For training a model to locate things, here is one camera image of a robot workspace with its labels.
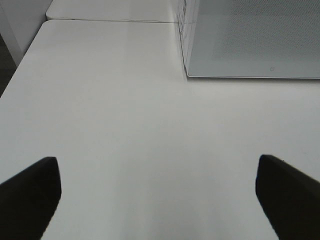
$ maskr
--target white desk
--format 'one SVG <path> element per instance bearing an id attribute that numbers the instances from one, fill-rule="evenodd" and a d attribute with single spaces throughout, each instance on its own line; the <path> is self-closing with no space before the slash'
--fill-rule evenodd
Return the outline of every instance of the white desk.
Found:
<path id="1" fill-rule="evenodd" d="M 0 99 L 0 182 L 57 157 L 44 240 L 276 240 L 260 155 L 320 180 L 319 83 L 187 81 L 175 27 L 42 26 Z"/>
<path id="2" fill-rule="evenodd" d="M 175 23 L 178 0 L 53 0 L 48 19 Z"/>

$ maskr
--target dark floor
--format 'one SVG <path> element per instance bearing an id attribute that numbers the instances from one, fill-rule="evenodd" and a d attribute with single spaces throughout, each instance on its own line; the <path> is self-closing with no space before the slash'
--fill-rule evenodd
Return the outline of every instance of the dark floor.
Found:
<path id="1" fill-rule="evenodd" d="M 0 98 L 17 67 L 0 35 Z"/>

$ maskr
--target gray panel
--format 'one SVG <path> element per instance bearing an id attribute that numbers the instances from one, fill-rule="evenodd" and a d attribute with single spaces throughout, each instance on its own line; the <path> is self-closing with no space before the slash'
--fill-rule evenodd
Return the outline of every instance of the gray panel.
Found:
<path id="1" fill-rule="evenodd" d="M 320 78 L 320 1 L 198 1 L 189 76 Z"/>

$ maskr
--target black object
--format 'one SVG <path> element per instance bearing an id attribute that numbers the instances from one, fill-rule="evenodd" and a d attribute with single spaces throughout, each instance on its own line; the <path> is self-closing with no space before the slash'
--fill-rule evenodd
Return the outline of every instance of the black object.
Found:
<path id="1" fill-rule="evenodd" d="M 262 155 L 255 192 L 280 240 L 320 239 L 318 181 L 272 155 Z"/>
<path id="2" fill-rule="evenodd" d="M 0 184 L 0 240 L 39 240 L 60 197 L 55 157 L 45 157 Z"/>

